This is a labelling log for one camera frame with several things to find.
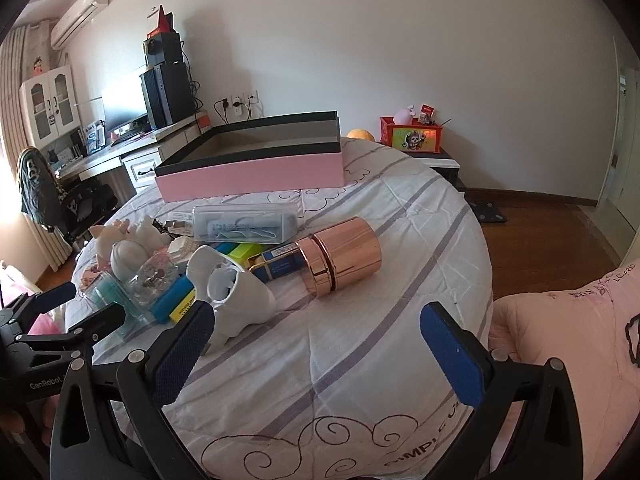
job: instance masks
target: desk drawer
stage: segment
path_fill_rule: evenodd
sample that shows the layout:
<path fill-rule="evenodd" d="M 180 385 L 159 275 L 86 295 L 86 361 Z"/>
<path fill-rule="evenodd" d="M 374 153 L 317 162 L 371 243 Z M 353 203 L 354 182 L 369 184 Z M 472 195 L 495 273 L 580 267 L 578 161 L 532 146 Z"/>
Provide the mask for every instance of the desk drawer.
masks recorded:
<path fill-rule="evenodd" d="M 129 158 L 123 162 L 127 168 L 127 173 L 129 173 L 133 187 L 140 188 L 149 186 L 154 182 L 156 179 L 156 166 L 158 166 L 162 160 L 160 159 L 158 150 L 154 150 L 135 158 Z"/>

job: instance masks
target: curtain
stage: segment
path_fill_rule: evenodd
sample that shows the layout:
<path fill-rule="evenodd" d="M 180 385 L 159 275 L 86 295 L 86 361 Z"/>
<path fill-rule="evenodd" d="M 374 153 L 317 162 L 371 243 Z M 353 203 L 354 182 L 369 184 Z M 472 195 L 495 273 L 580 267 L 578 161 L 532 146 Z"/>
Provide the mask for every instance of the curtain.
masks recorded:
<path fill-rule="evenodd" d="M 20 85 L 33 76 L 34 54 L 43 70 L 50 67 L 48 21 L 36 27 L 13 28 L 0 45 L 0 140 L 14 178 L 20 152 L 29 145 L 20 107 Z M 66 262 L 71 247 L 59 232 L 47 233 L 27 217 L 36 243 L 53 271 Z"/>

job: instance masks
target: air conditioner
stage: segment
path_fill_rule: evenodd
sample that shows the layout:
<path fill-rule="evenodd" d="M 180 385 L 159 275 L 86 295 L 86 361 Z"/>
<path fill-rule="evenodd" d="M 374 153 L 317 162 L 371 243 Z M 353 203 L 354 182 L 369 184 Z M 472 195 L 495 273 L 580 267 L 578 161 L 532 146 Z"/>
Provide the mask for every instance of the air conditioner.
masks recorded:
<path fill-rule="evenodd" d="M 51 47 L 60 50 L 75 32 L 109 5 L 109 0 L 77 0 L 51 30 Z"/>

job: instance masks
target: white desk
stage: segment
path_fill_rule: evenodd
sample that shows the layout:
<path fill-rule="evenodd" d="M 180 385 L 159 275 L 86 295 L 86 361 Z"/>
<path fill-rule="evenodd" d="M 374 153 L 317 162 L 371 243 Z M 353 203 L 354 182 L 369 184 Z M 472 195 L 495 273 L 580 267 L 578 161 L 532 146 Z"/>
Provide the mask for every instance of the white desk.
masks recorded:
<path fill-rule="evenodd" d="M 206 115 L 203 111 L 198 113 L 197 117 Z M 140 192 L 155 178 L 154 169 L 158 164 L 209 129 L 210 126 L 199 128 L 195 118 L 190 116 L 142 137 L 109 146 L 77 160 L 62 168 L 58 179 L 64 182 L 77 176 L 80 180 L 86 180 L 125 166 L 133 187 Z"/>

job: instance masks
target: yellow eraser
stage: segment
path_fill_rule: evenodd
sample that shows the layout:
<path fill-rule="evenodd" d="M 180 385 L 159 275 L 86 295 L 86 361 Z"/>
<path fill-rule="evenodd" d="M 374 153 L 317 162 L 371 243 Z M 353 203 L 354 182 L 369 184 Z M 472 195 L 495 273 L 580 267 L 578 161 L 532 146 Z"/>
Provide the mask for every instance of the yellow eraser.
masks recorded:
<path fill-rule="evenodd" d="M 244 264 L 252 256 L 257 256 L 262 252 L 262 244 L 240 244 L 227 256 L 237 264 Z"/>
<path fill-rule="evenodd" d="M 191 305 L 195 302 L 195 300 L 196 290 L 193 288 L 191 289 L 191 292 L 184 297 L 180 304 L 174 308 L 174 311 L 169 314 L 169 319 L 171 319 L 171 321 L 173 321 L 174 323 L 180 321 L 182 319 L 182 316 L 187 313 L 187 310 L 191 308 Z"/>

